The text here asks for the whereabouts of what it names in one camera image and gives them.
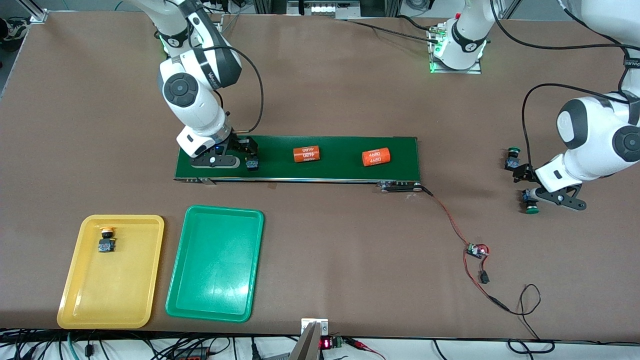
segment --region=orange cylinder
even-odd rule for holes
[[[384,164],[391,161],[391,153],[388,147],[382,149],[369,150],[362,153],[362,164],[366,167]]]
[[[317,145],[293,149],[293,161],[303,163],[315,160],[320,160],[320,148]]]

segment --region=brown table surface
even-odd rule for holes
[[[370,20],[421,35],[399,19]],[[602,39],[571,22],[506,22],[544,44]],[[327,317],[354,336],[530,338],[518,317],[484,298],[462,265],[463,244],[423,193],[371,185],[172,180],[182,125],[156,85],[163,59],[143,13],[52,13],[33,26],[0,103],[0,327],[57,327],[82,220],[158,214],[166,220],[151,320],[143,329],[295,334]],[[264,135],[417,136],[423,183],[467,238],[485,243],[493,296],[515,308],[527,283],[542,292],[528,317],[543,338],[640,340],[635,252],[640,167],[588,183],[589,208],[520,212],[502,169],[523,147],[520,107],[538,83],[615,89],[621,52],[524,48],[493,29],[483,75],[430,74],[424,43],[323,17],[242,16],[227,35],[265,86]],[[255,120],[248,64],[223,89],[236,128]],[[527,109],[533,160],[564,147],[558,109],[574,92],[538,90]],[[164,312],[184,212],[192,204],[260,209],[264,235],[253,314],[242,324]],[[476,272],[477,261],[470,260]],[[531,306],[530,293],[525,303]]]

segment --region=plastic tray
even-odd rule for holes
[[[115,251],[98,252],[100,228],[115,227]],[[80,227],[58,309],[64,329],[137,329],[149,320],[164,220],[92,215]]]
[[[263,223],[264,216],[257,210],[191,206],[184,217],[167,314],[247,321]]]

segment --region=white surface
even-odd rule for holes
[[[431,340],[395,340],[395,339],[360,339],[370,348],[383,354],[387,360],[442,360],[433,346]],[[146,360],[151,359],[153,353],[142,341],[136,340],[115,340],[103,341],[110,360]],[[256,338],[256,345],[260,355],[265,357],[276,356],[290,352],[295,346],[293,340],[287,338]],[[102,350],[96,341],[94,344],[95,353],[92,359],[104,360]],[[156,349],[161,350],[170,346],[174,341],[154,340]],[[224,339],[216,340],[212,350],[220,350],[227,344]],[[81,360],[85,360],[85,341],[78,343],[75,348]],[[527,359],[526,355],[518,355],[511,352],[504,341],[463,341],[463,340],[438,340],[440,350],[448,360],[473,359],[473,360],[498,360],[498,359]],[[540,345],[529,344],[531,350],[542,349]],[[238,360],[250,360],[251,339],[236,338],[236,349]],[[0,348],[0,359],[12,359],[14,347]],[[333,360],[338,357],[349,356],[347,360],[381,360],[376,354],[356,350],[345,345],[342,348],[325,350],[324,358]],[[556,349],[544,355],[534,355],[535,359],[543,360],[589,360],[589,359],[638,359],[640,358],[640,347],[637,346],[617,346],[617,345],[578,345],[578,344],[557,344]],[[66,342],[63,342],[63,359],[72,359]],[[234,360],[233,343],[224,352],[214,355],[212,360]],[[60,360],[58,355],[58,344],[52,344],[47,351],[44,360]]]

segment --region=green tray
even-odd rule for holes
[[[369,138],[360,136],[267,136],[252,135],[258,143],[260,169],[249,171],[244,162],[237,168],[195,168],[180,151],[175,180],[199,181],[297,181],[320,183],[377,183],[420,181],[416,138]],[[320,160],[295,163],[293,149],[318,145]],[[362,165],[362,152],[388,147],[391,162]],[[243,159],[242,154],[230,152]]]
[[[264,216],[258,210],[187,209],[166,299],[181,318],[245,322],[251,316]]]

